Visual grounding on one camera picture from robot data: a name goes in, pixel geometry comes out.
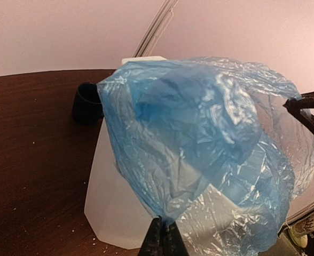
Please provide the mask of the white faceted trash bin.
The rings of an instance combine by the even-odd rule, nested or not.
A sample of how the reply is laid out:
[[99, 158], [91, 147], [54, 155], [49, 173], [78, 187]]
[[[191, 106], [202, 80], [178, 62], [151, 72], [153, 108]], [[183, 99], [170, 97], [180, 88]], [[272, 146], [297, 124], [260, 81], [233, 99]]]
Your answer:
[[152, 222], [116, 168], [106, 117], [93, 156], [84, 214], [97, 240], [126, 250], [141, 247]]

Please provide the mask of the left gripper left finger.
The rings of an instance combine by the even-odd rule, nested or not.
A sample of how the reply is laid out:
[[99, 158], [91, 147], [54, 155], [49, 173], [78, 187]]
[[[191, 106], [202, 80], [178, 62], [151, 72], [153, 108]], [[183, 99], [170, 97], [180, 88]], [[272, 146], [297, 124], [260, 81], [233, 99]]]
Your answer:
[[138, 256], [162, 256], [162, 220], [154, 218], [148, 228], [146, 236], [138, 252]]

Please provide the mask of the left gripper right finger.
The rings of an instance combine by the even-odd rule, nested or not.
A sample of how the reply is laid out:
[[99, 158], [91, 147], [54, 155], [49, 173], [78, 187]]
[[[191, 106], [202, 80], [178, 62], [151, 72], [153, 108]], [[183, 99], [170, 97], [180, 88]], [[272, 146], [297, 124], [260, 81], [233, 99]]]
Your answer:
[[189, 256], [177, 224], [162, 227], [162, 255], [165, 256]]

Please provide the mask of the blue plastic trash bag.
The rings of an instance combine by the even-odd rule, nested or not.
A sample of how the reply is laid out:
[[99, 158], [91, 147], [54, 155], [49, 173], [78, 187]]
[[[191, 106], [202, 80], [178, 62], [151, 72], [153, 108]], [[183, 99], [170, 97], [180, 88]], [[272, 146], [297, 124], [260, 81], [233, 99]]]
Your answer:
[[203, 57], [128, 62], [99, 82], [116, 167], [148, 213], [177, 222], [189, 252], [257, 255], [314, 177], [299, 99], [255, 62]]

